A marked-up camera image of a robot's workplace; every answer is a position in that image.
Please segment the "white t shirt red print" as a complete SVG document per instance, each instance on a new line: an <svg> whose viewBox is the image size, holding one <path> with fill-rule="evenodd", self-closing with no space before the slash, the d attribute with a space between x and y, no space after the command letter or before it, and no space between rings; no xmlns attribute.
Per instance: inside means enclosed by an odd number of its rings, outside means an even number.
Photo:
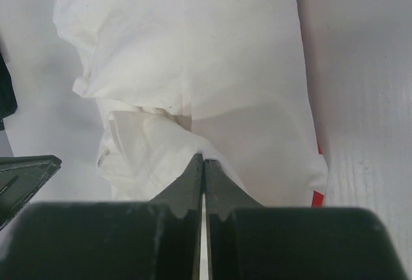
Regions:
<svg viewBox="0 0 412 280"><path fill-rule="evenodd" d="M200 154L262 205L323 204L297 0L55 0L53 22L114 199L154 198Z"/></svg>

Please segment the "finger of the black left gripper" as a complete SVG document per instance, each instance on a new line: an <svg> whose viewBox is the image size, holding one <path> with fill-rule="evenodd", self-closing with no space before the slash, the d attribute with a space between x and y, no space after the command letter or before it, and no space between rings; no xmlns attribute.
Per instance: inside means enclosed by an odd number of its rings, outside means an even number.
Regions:
<svg viewBox="0 0 412 280"><path fill-rule="evenodd" d="M5 228L61 168L54 155L1 158L1 228Z"/></svg>

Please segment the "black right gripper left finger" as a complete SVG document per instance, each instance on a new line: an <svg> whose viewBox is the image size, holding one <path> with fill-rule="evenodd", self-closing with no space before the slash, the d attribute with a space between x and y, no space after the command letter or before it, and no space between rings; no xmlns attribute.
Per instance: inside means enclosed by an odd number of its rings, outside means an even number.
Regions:
<svg viewBox="0 0 412 280"><path fill-rule="evenodd" d="M203 158L149 201L36 203L1 243L2 279L198 279Z"/></svg>

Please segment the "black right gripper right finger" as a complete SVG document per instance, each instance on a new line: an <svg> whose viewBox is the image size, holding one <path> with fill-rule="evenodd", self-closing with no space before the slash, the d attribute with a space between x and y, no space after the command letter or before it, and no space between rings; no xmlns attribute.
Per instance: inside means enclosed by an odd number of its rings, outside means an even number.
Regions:
<svg viewBox="0 0 412 280"><path fill-rule="evenodd" d="M211 279L404 279L388 232L360 208L264 207L204 163Z"/></svg>

